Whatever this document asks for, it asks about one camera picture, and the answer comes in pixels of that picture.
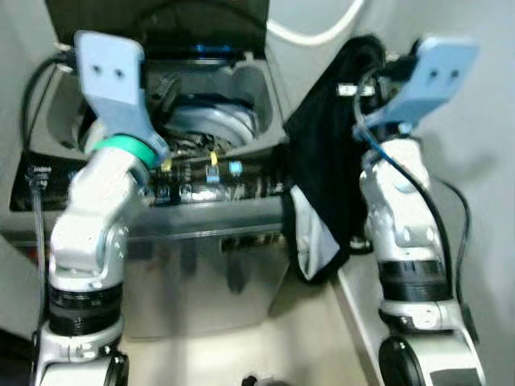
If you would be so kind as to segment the black garment with white lining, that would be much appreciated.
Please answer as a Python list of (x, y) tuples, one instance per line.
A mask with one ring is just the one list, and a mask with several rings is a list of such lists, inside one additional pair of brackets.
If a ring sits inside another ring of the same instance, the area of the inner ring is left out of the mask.
[[(306, 285), (323, 285), (353, 254), (370, 253), (370, 248), (350, 245), (354, 236), (363, 238), (368, 208), (361, 194), (361, 159), (368, 150), (353, 139), (356, 124), (350, 96), (341, 96), (342, 84), (356, 84), (385, 59), (385, 47), (374, 35), (350, 38), (319, 75), (302, 102), (284, 122), (286, 140), (277, 148), (286, 169), (288, 183), (281, 195), (281, 232), (286, 237), (290, 267)], [(321, 222), (337, 243), (337, 250), (311, 258), (302, 254), (302, 208)]]

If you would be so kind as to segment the grey top-load washing machine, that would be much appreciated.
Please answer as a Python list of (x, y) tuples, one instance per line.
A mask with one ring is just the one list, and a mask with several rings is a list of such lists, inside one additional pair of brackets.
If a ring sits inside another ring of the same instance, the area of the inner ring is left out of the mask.
[[(29, 136), (0, 179), (0, 238), (34, 258), (35, 213), (52, 225), (101, 131), (80, 89), (74, 44), (55, 37), (61, 61), (36, 74), (19, 110)], [(177, 72), (183, 88), (159, 136), (169, 154), (150, 170), (126, 234), (122, 312), (128, 339), (241, 330), (262, 322), (286, 276), (280, 196), (286, 140), (278, 84), (266, 57), (165, 60), (144, 52), (142, 74)]]

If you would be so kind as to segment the dark washer lid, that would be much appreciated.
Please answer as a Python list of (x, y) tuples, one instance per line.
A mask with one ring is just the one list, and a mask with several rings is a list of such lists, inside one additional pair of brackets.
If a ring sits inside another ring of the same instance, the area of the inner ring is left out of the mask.
[(43, 0), (63, 44), (80, 31), (140, 43), (148, 58), (266, 57), (271, 0)]

